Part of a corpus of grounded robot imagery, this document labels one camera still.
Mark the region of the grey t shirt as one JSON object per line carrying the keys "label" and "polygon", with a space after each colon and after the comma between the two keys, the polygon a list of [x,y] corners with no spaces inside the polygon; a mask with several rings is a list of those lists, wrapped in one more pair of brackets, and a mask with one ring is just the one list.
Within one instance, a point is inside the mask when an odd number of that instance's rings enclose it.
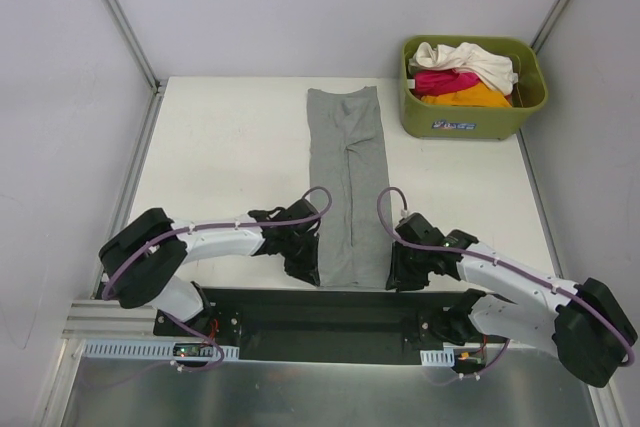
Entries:
{"label": "grey t shirt", "polygon": [[379,194],[390,186],[377,89],[346,94],[310,89],[306,109],[310,183],[332,196],[319,229],[320,285],[383,289],[392,241],[378,215],[390,221],[391,203],[386,199],[377,206]]}

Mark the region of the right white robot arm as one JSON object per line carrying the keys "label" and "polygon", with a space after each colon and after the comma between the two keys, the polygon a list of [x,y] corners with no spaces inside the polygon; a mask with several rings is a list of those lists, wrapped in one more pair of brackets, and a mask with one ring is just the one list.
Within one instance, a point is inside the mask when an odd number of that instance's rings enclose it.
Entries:
{"label": "right white robot arm", "polygon": [[390,233],[388,289],[420,290],[430,275],[471,286],[428,318],[427,330],[439,340],[463,346],[484,335],[523,343],[597,388],[630,364],[638,334],[604,283],[545,275],[500,256],[464,231],[443,234],[419,213],[402,219]]}

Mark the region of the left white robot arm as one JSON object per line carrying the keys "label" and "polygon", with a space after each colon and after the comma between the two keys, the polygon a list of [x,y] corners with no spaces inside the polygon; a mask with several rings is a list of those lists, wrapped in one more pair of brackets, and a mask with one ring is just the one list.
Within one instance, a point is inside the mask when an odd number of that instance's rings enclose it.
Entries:
{"label": "left white robot arm", "polygon": [[176,275],[180,267],[227,256],[279,255],[288,275],[317,285],[320,223],[320,213],[305,198],[287,208],[202,223],[148,209],[99,250],[108,275],[103,298],[124,309],[152,306],[176,318],[188,335],[202,335],[212,314],[199,287]]}

